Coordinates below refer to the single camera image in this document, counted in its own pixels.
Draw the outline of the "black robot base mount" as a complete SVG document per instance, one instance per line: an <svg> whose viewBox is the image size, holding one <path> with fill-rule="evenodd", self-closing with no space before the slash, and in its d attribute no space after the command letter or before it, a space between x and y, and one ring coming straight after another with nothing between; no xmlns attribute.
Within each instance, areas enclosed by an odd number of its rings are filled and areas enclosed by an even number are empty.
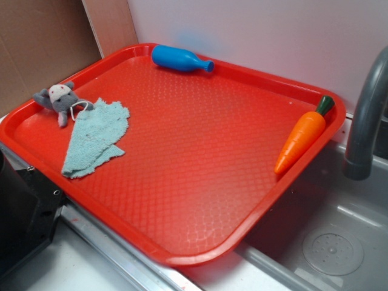
<svg viewBox="0 0 388 291"><path fill-rule="evenodd" d="M1 152L1 279L53 241L64 194L38 169L16 170Z"/></svg>

